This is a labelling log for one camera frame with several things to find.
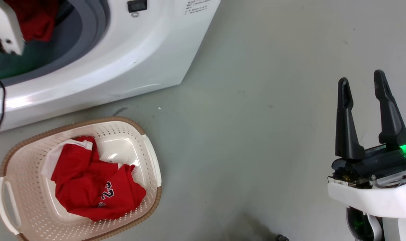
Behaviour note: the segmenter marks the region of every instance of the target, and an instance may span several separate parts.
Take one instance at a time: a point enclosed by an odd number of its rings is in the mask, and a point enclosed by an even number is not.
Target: white washing machine
[[[128,2],[69,0],[50,43],[0,56],[1,130],[181,83],[220,0],[147,0],[132,13]]]

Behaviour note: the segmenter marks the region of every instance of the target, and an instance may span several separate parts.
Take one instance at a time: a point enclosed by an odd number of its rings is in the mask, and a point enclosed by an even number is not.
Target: wire
[[[5,115],[5,98],[6,98],[6,90],[5,90],[5,86],[2,83],[1,79],[0,79],[0,85],[2,88],[2,112],[1,112],[1,116],[0,116],[0,128],[2,125],[2,122],[4,121],[4,115]]]

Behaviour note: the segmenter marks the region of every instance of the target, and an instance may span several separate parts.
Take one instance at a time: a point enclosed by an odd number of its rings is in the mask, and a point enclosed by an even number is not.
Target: laundry basket
[[[101,160],[134,164],[134,180],[146,190],[141,205],[116,220],[94,222],[70,214],[55,197],[55,183],[40,174],[53,147],[77,136],[93,136]],[[23,241],[93,241],[123,232],[147,219],[157,208],[161,175],[153,146],[134,121],[108,117],[57,128],[17,144],[6,155],[0,172],[0,215]],[[11,201],[12,215],[6,203]]]

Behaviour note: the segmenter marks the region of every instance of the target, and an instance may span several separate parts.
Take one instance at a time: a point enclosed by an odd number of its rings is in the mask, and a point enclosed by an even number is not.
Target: concrete floor
[[[0,163],[23,139],[122,110],[154,144],[163,196],[110,241],[225,240],[244,213],[291,241],[351,241],[326,189],[337,81],[350,80],[369,148],[381,129],[376,69],[406,123],[406,0],[223,0],[183,84],[5,131]],[[1,240],[15,237],[0,221]]]

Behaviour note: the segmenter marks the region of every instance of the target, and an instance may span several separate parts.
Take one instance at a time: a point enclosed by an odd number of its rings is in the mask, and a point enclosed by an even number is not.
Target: black latch
[[[147,0],[132,0],[127,2],[128,12],[138,12],[148,8]]]

